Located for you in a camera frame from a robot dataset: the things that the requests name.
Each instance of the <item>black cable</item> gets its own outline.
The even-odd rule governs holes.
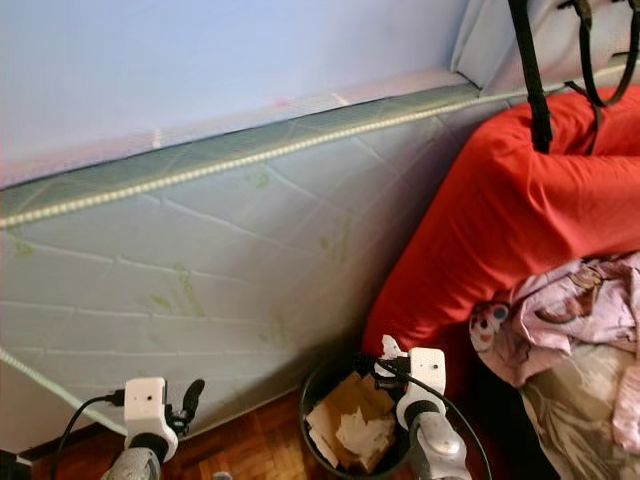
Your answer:
[[[442,400],[442,402],[447,407],[449,407],[451,410],[453,410],[453,412],[458,416],[458,418],[460,420],[462,420],[462,423],[464,424],[465,428],[469,431],[469,433],[471,434],[471,437],[473,438],[473,441],[475,442],[476,446],[478,447],[478,450],[480,451],[480,455],[482,455],[482,462],[484,463],[484,468],[487,471],[487,480],[492,480],[493,477],[491,475],[491,466],[489,465],[489,459],[487,458],[487,454],[484,451],[484,448],[482,447],[482,443],[480,443],[480,439],[476,435],[476,432],[473,430],[473,428],[471,427],[471,425],[469,424],[469,422],[467,421],[465,416],[462,414],[462,412],[460,410],[458,410],[458,407],[456,407],[451,400],[449,400],[447,397],[442,395],[436,389],[431,388],[426,383],[421,382],[420,380],[418,380],[416,378],[413,378],[411,375],[398,370],[396,367],[394,367],[388,361],[377,359],[376,362],[378,363],[378,365],[380,365],[382,368],[384,368],[388,372],[393,373],[396,377],[398,377],[398,378],[400,378],[400,379],[402,379],[404,381],[414,383],[414,384],[418,385],[420,388],[423,388],[427,392],[435,395],[440,400]]]
[[[64,429],[64,433],[62,434],[62,437],[60,437],[60,443],[58,444],[58,449],[56,450],[56,454],[54,455],[53,461],[51,462],[51,480],[56,480],[56,476],[58,474],[58,462],[60,460],[60,454],[62,453],[64,444],[67,441],[67,437],[71,433],[71,429],[73,428],[73,425],[76,423],[78,418],[80,418],[80,415],[82,415],[82,412],[85,408],[87,408],[91,404],[98,403],[98,402],[109,402],[117,407],[121,407],[124,405],[124,390],[116,390],[116,392],[111,395],[104,395],[102,397],[90,398],[89,400],[84,402],[82,405],[80,405],[80,408],[78,408],[75,411],[75,413],[73,414],[73,417],[71,417],[71,420],[69,420],[69,423],[67,424],[67,428]]]

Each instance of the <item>red bean bag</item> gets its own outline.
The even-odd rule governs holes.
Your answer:
[[[365,351],[380,354],[386,333],[404,349],[446,352],[466,340],[444,327],[496,291],[572,259],[640,249],[640,87],[603,110],[592,155],[587,100],[548,102],[550,154],[533,149],[527,104],[473,134],[374,305]]]

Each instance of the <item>parquet floor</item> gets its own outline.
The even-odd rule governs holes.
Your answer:
[[[59,480],[99,479],[122,450],[123,439],[104,433],[65,449]],[[50,459],[34,465],[34,480],[49,478]],[[298,393],[289,394],[243,417],[180,444],[163,466],[163,478],[210,480],[228,471],[234,480],[334,478],[308,451],[298,426]],[[408,470],[397,480],[413,478]]]

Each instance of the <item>pink cloth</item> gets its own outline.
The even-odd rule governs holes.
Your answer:
[[[640,453],[640,253],[576,261],[532,277],[478,305],[471,342],[500,378],[521,386],[570,356],[578,343],[606,343],[636,353],[618,387],[616,441]]]

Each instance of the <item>black trash bin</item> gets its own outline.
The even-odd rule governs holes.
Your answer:
[[[313,407],[326,397],[342,380],[347,378],[351,372],[362,371],[361,356],[358,354],[338,355],[320,363],[307,377],[302,387],[300,396],[300,428],[302,436],[311,450],[311,453],[320,464],[328,471],[341,478],[387,478],[407,459],[409,451],[409,435],[400,426],[396,425],[396,441],[391,446],[387,454],[376,466],[375,470],[370,474],[353,474],[347,472],[342,467],[333,468],[329,462],[325,460],[322,454],[317,450],[313,440],[309,437],[309,426],[305,421],[305,417],[313,410]]]

